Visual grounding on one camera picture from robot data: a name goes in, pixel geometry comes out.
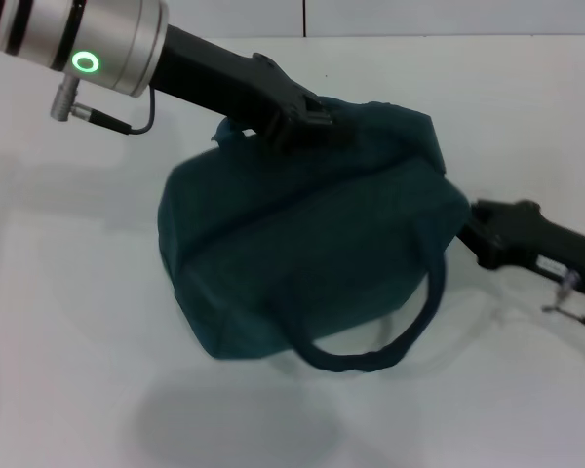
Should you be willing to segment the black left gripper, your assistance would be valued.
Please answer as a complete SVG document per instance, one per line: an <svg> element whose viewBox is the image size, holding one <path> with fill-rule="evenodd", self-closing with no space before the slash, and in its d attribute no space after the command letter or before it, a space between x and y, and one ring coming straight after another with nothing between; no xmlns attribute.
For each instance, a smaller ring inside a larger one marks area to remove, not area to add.
<svg viewBox="0 0 585 468"><path fill-rule="evenodd" d="M243 57L170 25L150 86L255 131L287 151L352 140L347 117L291 79L271 58Z"/></svg>

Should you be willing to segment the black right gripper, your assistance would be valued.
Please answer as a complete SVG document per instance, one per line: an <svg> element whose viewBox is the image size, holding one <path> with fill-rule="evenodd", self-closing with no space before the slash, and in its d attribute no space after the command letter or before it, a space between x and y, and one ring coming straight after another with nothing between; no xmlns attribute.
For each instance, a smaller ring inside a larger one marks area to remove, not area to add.
<svg viewBox="0 0 585 468"><path fill-rule="evenodd" d="M471 213L459 240L481 267L522 267L558 283L574 271L579 276L575 289L585 294L585 235L549 221L530 200L479 200Z"/></svg>

